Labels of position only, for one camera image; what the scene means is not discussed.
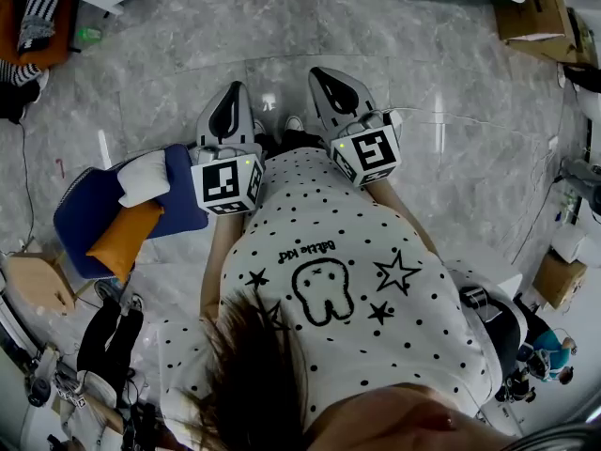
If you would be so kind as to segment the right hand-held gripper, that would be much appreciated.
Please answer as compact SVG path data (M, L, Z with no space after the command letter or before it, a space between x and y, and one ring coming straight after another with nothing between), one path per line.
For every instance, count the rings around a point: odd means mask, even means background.
M401 163L398 111L373 111L367 86L339 70L311 68L309 87L329 156L348 181L361 187L387 178Z

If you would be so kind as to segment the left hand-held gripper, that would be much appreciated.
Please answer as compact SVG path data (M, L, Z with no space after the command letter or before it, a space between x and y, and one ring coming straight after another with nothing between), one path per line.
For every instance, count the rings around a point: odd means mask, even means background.
M200 209L213 215L255 210L265 168L262 148L253 142L248 90L235 81L211 98L196 122L191 172Z

